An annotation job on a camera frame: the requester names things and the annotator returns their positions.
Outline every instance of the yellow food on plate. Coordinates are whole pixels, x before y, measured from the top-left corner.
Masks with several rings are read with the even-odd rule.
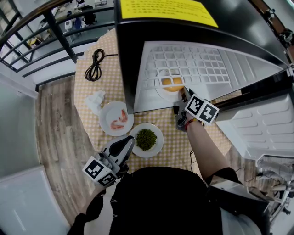
[[[169,78],[164,78],[161,80],[162,85],[171,85],[171,80]],[[174,84],[182,84],[181,78],[173,78]],[[164,87],[164,89],[168,91],[178,91],[182,89],[184,86],[172,86],[172,87]]]

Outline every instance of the white tissue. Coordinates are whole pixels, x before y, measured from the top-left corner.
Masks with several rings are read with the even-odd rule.
[[[92,110],[94,114],[99,116],[101,110],[101,103],[104,100],[105,91],[99,90],[91,94],[85,99],[86,105]]]

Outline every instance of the plate of shrimp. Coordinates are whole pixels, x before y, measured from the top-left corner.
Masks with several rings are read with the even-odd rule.
[[[121,101],[106,104],[100,111],[99,123],[102,130],[111,136],[128,133],[134,124],[134,115],[127,113],[127,106]]]

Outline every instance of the coiled black cord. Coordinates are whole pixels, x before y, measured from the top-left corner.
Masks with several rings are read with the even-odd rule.
[[[93,63],[90,67],[87,68],[87,70],[85,72],[85,79],[87,79],[88,81],[91,81],[91,82],[95,82],[95,81],[99,80],[99,78],[102,75],[100,63],[107,56],[118,56],[118,54],[105,55],[104,50],[100,49],[100,48],[94,52],[94,54],[92,55]]]

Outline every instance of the red bracelet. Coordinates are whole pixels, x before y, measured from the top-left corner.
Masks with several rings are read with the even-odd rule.
[[[196,118],[193,118],[193,119],[189,120],[189,121],[185,124],[185,130],[187,131],[187,126],[188,126],[190,123],[195,122],[195,121],[197,121]]]

